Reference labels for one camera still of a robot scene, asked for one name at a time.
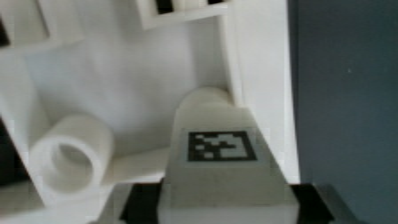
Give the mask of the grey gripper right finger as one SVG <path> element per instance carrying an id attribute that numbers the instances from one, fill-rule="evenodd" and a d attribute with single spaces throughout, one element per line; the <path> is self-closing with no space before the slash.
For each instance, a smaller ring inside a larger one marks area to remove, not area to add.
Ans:
<path id="1" fill-rule="evenodd" d="M 300 204 L 297 224 L 368 224 L 329 184 L 292 184 L 292 190 Z"/>

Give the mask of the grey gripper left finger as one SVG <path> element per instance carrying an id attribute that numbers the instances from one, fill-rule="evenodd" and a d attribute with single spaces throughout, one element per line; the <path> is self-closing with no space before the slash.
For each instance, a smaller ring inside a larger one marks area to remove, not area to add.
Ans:
<path id="1" fill-rule="evenodd" d="M 160 183 L 123 183 L 114 186 L 100 216 L 89 224 L 160 224 Z"/>

